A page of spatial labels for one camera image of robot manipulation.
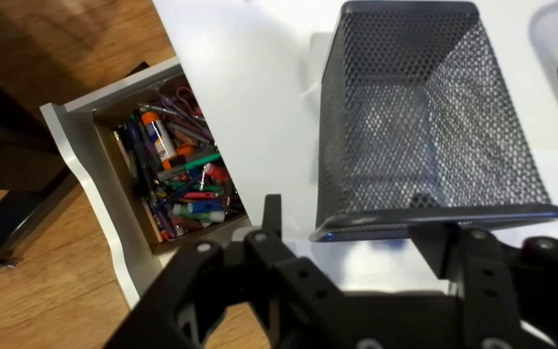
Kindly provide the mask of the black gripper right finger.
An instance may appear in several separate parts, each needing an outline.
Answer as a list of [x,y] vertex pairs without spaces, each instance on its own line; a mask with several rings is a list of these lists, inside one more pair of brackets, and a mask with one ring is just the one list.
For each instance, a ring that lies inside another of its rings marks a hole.
[[558,349],[558,238],[513,248],[484,229],[426,223],[410,240],[455,287],[461,349]]

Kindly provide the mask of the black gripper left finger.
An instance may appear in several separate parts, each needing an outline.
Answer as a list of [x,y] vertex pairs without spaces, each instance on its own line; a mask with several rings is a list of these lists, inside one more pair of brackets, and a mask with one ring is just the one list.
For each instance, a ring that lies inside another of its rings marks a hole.
[[341,291],[281,240],[281,196],[242,242],[186,244],[108,337],[104,349],[203,349],[232,304],[252,306],[273,349],[341,349],[329,308]]

